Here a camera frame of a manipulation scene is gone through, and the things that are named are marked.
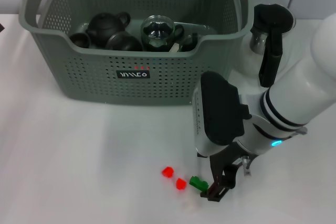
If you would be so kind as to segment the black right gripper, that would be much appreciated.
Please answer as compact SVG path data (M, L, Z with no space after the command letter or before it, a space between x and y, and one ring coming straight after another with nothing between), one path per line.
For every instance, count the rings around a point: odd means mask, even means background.
M236 186L236 174L239 166L234 162L244 156L246 151L237 143L229 145L224 150L210 156L210 166L213 175L212 185L200 193L208 201L220 202L224 195Z

